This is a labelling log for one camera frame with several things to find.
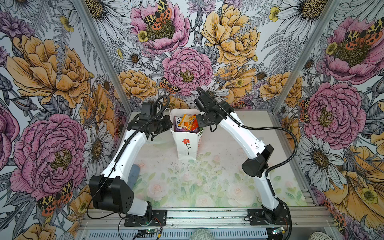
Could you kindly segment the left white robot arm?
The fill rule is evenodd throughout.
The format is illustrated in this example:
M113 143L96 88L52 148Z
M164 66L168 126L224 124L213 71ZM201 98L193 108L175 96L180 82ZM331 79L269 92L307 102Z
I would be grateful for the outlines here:
M129 177L135 159L147 140L153 140L172 128L170 116L164 115L170 102L170 97L162 96L155 102L144 103L141 113L128 123L110 164L100 175L94 175L89 180L95 209L151 220L151 204L134 196Z

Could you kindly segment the orange snack packet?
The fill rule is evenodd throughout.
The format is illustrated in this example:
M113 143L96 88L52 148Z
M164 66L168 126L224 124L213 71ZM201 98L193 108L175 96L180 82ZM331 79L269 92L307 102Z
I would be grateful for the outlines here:
M196 115L184 114L181 123L179 123L179 127L185 127L188 130L191 130L192 123L195 119L197 119Z

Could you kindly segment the small red sachet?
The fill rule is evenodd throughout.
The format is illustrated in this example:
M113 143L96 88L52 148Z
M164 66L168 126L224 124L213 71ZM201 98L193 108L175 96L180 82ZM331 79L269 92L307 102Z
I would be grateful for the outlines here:
M193 121L193 123L192 123L191 130L192 130L192 131L195 131L198 127L199 127L198 121L197 121L197 119L195 119L195 120Z

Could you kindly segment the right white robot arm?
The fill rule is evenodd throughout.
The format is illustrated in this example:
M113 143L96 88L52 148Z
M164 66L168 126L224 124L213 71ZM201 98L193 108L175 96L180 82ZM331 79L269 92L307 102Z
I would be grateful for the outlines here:
M292 222L291 213L284 201L276 195L269 173L279 167L288 164L297 154L298 140L291 131L282 127L249 127L243 124L235 110L226 101L216 101L207 91L201 87L197 88L199 96L194 103L200 114L197 115L199 127L210 128L210 132L215 132L218 126L226 130L242 147L247 155L247 160L242 163L242 170L252 178L258 185L258 190L262 199L262 215L254 217L269 225L274 225L281 218L286 218L290 224ZM253 131L283 131L289 134L294 141L294 150L291 155L283 162L269 167L268 161L274 148L266 145L252 133Z

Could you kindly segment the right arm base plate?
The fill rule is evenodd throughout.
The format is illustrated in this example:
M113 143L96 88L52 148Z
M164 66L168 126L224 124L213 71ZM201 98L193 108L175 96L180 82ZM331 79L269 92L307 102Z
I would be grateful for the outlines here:
M248 220L251 226L261 225L283 225L288 226L292 223L286 210L264 210L264 209L248 209Z

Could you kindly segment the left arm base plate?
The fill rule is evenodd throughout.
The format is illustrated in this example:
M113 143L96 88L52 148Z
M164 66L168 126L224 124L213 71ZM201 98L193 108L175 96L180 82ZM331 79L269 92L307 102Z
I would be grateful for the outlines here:
M165 227L167 222L167 210L151 210L144 216L127 215L125 227Z

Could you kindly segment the small purple snack bag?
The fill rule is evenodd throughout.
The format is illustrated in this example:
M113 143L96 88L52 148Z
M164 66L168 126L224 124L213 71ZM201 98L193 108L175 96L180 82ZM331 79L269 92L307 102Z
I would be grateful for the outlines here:
M173 131L174 132L185 132L185 133L194 133L197 134L200 131L200 128L197 127L195 130L188 130L185 127L179 127L179 123L181 123L182 118L181 117L174 117L174 122L173 122Z

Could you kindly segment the white paper bag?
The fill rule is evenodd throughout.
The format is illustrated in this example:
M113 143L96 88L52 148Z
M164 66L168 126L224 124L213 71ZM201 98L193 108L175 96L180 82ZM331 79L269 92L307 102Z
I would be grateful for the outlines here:
M178 126L178 123L181 122L185 114L198 116L200 112L196 109L171 110L170 117L173 123L171 134L177 146L179 160L196 160L203 129L197 128L192 132L182 130L182 128Z

